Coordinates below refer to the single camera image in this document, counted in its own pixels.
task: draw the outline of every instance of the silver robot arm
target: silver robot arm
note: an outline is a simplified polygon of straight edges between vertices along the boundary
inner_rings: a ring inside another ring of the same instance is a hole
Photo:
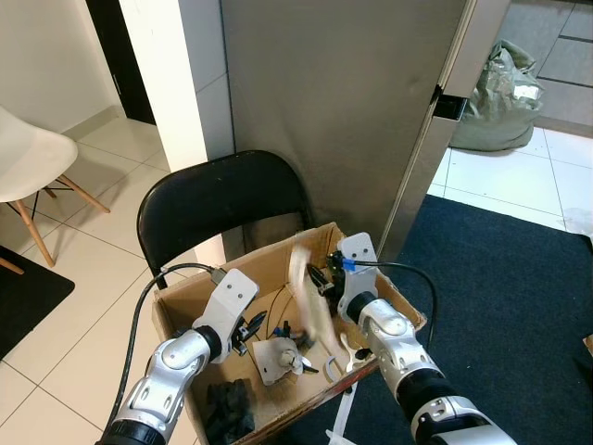
[[[258,286],[236,269],[216,286],[203,315],[179,338],[161,343],[106,435],[97,445],[166,445],[183,408],[183,395],[208,363],[221,363],[256,330],[242,326]]]
[[[370,237],[362,233],[344,238],[338,249],[344,267],[338,312],[365,336],[416,443],[516,445],[469,399],[458,395],[416,339],[411,321],[378,298],[377,268],[354,264],[377,261]]]

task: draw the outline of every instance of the white wall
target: white wall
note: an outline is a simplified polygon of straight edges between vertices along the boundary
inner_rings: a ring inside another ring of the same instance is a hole
[[[0,0],[0,104],[59,133],[120,105],[84,0]]]
[[[178,2],[120,0],[120,5],[171,170],[206,162],[201,110]],[[221,237],[197,246],[196,256],[208,264],[224,264]]]
[[[220,0],[179,0],[208,159],[234,153]]]

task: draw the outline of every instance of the black chair backrest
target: black chair backrest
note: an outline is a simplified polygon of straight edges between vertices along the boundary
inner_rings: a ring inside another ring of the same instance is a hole
[[[156,276],[167,262],[214,235],[287,213],[299,213],[303,227],[310,227],[307,196],[295,172],[282,158],[254,150],[164,177],[146,194],[136,226]]]

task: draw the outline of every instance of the cable connector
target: cable connector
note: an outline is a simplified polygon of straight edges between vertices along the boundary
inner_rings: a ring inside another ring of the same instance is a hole
[[[216,286],[218,286],[222,279],[224,278],[224,276],[226,275],[226,271],[224,269],[222,269],[221,267],[219,267],[218,269],[214,269],[211,273],[211,280],[212,283],[214,283]]]

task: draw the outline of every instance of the white chair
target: white chair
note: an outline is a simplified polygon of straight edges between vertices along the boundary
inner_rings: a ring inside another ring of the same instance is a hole
[[[10,270],[14,273],[18,273],[19,275],[23,275],[25,273],[18,266],[15,266],[12,262],[5,260],[2,257],[0,257],[0,266],[6,267],[8,270]]]
[[[29,215],[23,198],[39,194],[42,189],[50,197],[56,198],[48,185],[58,181],[68,190],[78,192],[89,204],[109,213],[107,207],[64,176],[77,156],[78,147],[68,137],[34,127],[0,107],[0,203],[6,202],[20,215],[50,267],[54,266],[54,260],[32,220],[35,206],[32,216]]]

